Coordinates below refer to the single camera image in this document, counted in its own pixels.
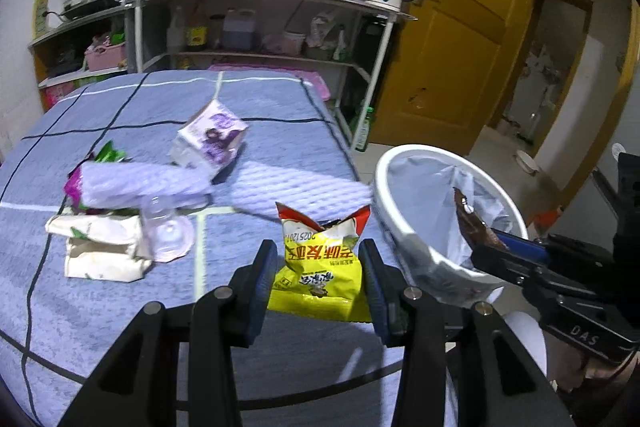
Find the person right hand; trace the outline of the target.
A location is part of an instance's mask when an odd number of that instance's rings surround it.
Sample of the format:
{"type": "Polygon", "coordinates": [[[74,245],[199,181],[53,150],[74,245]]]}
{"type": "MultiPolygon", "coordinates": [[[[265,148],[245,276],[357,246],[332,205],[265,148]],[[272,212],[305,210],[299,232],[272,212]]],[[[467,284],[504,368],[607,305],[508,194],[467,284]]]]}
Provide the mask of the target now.
{"type": "Polygon", "coordinates": [[[549,376],[560,389],[572,391],[582,384],[613,385],[622,387],[629,381],[639,364],[639,355],[631,355],[622,364],[613,366],[599,359],[588,357],[573,348],[567,349],[554,365],[549,365],[549,376]]]}

